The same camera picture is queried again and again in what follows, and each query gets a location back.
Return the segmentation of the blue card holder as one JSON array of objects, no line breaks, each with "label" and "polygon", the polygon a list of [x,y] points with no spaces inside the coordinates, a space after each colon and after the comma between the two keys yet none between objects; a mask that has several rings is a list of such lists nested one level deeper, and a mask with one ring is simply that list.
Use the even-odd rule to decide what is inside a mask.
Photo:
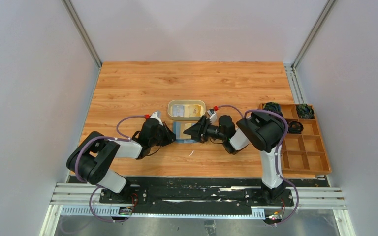
[{"label": "blue card holder", "polygon": [[174,121],[173,132],[176,134],[176,142],[178,143],[196,143],[191,138],[191,135],[184,134],[183,131],[195,125],[195,122],[190,121]]}]

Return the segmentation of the beige oval tray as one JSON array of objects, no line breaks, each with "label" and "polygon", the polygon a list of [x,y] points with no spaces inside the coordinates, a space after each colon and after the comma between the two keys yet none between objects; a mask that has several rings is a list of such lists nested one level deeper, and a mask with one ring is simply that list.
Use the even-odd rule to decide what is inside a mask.
[{"label": "beige oval tray", "polygon": [[[186,106],[185,117],[174,117],[172,115],[172,106],[176,104],[183,104]],[[202,112],[200,117],[188,117],[187,106],[191,104],[198,104],[202,106]],[[173,121],[198,121],[206,113],[206,105],[201,100],[172,100],[167,107],[167,114]]]}]

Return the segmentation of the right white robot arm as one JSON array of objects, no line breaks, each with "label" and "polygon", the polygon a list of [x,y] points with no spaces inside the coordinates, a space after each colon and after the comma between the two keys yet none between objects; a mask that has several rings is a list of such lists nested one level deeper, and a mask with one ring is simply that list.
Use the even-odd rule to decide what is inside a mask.
[{"label": "right white robot arm", "polygon": [[249,117],[234,122],[229,115],[218,118],[213,125],[211,118],[202,116],[183,133],[196,142],[204,143],[210,139],[220,140],[229,154],[237,154],[248,144],[252,144],[260,155],[265,168],[261,178],[261,198],[267,205],[274,205],[281,199],[285,181],[281,175],[280,144],[286,135],[286,127],[281,116],[265,110],[255,110]]}]

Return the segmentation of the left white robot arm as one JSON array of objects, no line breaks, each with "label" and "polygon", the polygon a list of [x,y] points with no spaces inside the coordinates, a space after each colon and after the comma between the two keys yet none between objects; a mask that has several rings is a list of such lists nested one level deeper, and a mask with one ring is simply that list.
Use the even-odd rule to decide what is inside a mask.
[{"label": "left white robot arm", "polygon": [[91,132],[68,157],[66,167],[84,183],[101,187],[119,203],[133,195],[131,183],[111,169],[116,158],[142,159],[151,154],[152,147],[164,147],[176,141],[176,135],[158,118],[145,118],[140,130],[132,137],[105,136]]}]

